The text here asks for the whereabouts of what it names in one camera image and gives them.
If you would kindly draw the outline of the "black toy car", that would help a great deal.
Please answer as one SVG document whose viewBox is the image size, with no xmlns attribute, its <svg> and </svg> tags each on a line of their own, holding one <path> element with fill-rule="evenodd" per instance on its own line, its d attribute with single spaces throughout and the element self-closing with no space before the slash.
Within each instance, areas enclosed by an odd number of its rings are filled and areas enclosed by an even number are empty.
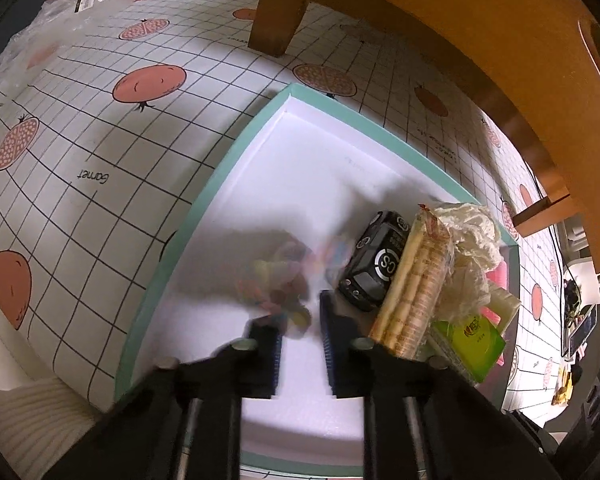
<svg viewBox="0 0 600 480">
<path fill-rule="evenodd" d="M 338 282 L 340 294 L 362 312 L 379 309 L 386 298 L 410 234 L 396 211 L 374 215 L 354 246 Z"/>
</svg>

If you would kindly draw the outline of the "biscuit packet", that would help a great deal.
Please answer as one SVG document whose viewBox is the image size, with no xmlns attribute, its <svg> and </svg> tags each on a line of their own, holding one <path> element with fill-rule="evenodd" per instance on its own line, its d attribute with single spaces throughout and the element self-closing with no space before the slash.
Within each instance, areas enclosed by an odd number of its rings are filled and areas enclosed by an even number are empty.
<svg viewBox="0 0 600 480">
<path fill-rule="evenodd" d="M 421 206 L 370 330 L 373 341 L 398 358 L 414 359 L 451 272 L 453 252 L 448 228 L 432 210 Z"/>
</svg>

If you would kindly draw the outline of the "pastel flower hair clip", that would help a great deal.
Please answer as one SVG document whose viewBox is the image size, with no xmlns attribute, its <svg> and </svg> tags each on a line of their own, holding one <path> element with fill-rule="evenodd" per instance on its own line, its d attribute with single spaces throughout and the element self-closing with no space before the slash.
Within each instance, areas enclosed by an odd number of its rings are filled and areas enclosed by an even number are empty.
<svg viewBox="0 0 600 480">
<path fill-rule="evenodd" d="M 354 252 L 352 238 L 339 235 L 313 250 L 294 237 L 271 255 L 254 259 L 237 273 L 240 300 L 272 316 L 283 335 L 300 339 L 311 328 L 311 287 L 333 290 Z"/>
</svg>

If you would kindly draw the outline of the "white tray with teal rim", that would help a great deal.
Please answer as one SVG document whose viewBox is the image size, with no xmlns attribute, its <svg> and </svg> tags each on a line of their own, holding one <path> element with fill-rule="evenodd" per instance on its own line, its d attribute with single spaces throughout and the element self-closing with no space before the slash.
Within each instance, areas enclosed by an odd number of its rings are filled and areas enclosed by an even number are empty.
<svg viewBox="0 0 600 480">
<path fill-rule="evenodd" d="M 244 336 L 262 309 L 242 289 L 251 263 L 286 243 L 308 256 L 302 306 L 320 314 L 336 263 L 376 212 L 468 203 L 457 180 L 392 133 L 300 84 L 272 99 L 230 146 L 166 245 L 123 347 L 123 396 L 162 358 L 202 360 Z M 275 477 L 358 478 L 363 405 L 329 388 L 320 326 L 288 330 L 270 400 L 242 406 L 242 468 Z"/>
</svg>

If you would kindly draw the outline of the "clutter of small toys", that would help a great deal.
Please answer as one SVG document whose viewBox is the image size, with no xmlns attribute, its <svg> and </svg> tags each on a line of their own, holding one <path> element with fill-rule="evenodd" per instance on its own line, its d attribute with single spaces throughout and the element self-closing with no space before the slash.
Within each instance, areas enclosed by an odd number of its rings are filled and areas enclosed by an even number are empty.
<svg viewBox="0 0 600 480">
<path fill-rule="evenodd" d="M 570 402 L 574 387 L 583 375 L 581 361 L 588 346 L 588 338 L 597 325 L 597 307 L 585 304 L 575 280 L 564 283 L 564 330 L 562 331 L 562 358 L 558 368 L 557 385 L 552 404 L 563 406 Z"/>
</svg>

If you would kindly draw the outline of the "pomegranate patterned grid mat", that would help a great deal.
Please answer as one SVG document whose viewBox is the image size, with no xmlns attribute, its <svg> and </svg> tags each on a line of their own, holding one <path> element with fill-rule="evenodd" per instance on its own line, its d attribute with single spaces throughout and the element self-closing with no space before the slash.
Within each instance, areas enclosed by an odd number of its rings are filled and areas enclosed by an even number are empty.
<svg viewBox="0 0 600 480">
<path fill-rule="evenodd" d="M 253 118 L 291 84 L 374 122 L 491 211 L 520 299 L 496 406 L 539 426 L 562 365 L 554 236 L 496 123 L 401 35 L 311 4 L 287 51 L 248 47 L 258 0 L 140 0 L 0 106 L 0 453 L 39 479 L 114 402 L 123 347 L 166 245 Z"/>
</svg>

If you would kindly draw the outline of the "green tissue pack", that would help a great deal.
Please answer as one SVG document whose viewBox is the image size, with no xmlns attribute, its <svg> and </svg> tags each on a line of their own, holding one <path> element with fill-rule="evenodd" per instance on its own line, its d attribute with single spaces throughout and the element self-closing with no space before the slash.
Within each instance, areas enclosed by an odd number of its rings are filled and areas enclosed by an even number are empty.
<svg viewBox="0 0 600 480">
<path fill-rule="evenodd" d="M 428 342 L 471 385 L 484 382 L 505 349 L 505 340 L 482 314 L 459 323 L 434 321 Z"/>
</svg>

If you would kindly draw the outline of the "wooden nightstand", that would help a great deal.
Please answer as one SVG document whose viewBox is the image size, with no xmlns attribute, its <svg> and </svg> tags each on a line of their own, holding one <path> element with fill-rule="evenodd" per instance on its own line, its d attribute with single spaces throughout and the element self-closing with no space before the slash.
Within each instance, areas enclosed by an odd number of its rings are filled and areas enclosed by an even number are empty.
<svg viewBox="0 0 600 480">
<path fill-rule="evenodd" d="M 500 128 L 545 190 L 528 236 L 578 214 L 600 270 L 600 29 L 582 0 L 259 0 L 250 47 L 279 56 L 306 7 L 405 37 Z"/>
</svg>

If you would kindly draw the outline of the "cream lace cloth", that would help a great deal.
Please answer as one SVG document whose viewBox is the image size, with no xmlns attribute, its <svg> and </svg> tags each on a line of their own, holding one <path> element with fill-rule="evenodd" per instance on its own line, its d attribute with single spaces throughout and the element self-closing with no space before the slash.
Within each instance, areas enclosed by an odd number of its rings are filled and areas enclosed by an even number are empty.
<svg viewBox="0 0 600 480">
<path fill-rule="evenodd" d="M 451 235 L 453 263 L 446 276 L 434 318 L 460 322 L 478 314 L 491 300 L 486 274 L 502 261 L 501 231 L 486 206 L 445 203 L 434 214 Z"/>
</svg>

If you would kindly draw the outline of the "clear plastic bag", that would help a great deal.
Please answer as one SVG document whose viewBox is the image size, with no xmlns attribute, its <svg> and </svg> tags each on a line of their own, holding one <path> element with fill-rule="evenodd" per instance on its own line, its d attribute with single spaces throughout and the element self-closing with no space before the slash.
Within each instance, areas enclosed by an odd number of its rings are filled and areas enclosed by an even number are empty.
<svg viewBox="0 0 600 480">
<path fill-rule="evenodd" d="M 0 106 L 19 96 L 59 55 L 135 0 L 47 0 L 0 55 Z"/>
</svg>

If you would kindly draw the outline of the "white shelf unit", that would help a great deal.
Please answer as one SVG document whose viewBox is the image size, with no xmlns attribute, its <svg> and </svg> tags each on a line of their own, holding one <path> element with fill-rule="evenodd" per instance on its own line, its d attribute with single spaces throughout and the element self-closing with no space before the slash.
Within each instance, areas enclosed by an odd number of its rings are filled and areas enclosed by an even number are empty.
<svg viewBox="0 0 600 480">
<path fill-rule="evenodd" d="M 593 258 L 588 246 L 582 218 L 580 214 L 566 219 L 557 225 L 558 247 L 560 255 L 559 277 L 562 279 L 562 330 L 564 330 L 564 283 L 575 280 L 581 291 L 585 304 L 600 306 L 600 271 L 594 268 Z"/>
</svg>

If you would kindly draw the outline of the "pink comb toy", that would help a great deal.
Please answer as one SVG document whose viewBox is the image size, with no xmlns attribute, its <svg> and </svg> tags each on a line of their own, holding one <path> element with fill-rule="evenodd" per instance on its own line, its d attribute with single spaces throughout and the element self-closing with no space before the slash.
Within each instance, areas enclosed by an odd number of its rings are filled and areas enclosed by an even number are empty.
<svg viewBox="0 0 600 480">
<path fill-rule="evenodd" d="M 492 271 L 486 272 L 486 278 L 491 284 L 501 287 L 502 289 L 508 289 L 508 266 L 505 260 L 502 260 L 500 264 Z M 489 307 L 484 307 L 481 313 L 491 322 L 493 326 L 497 326 L 501 321 L 501 317 L 492 311 Z"/>
</svg>

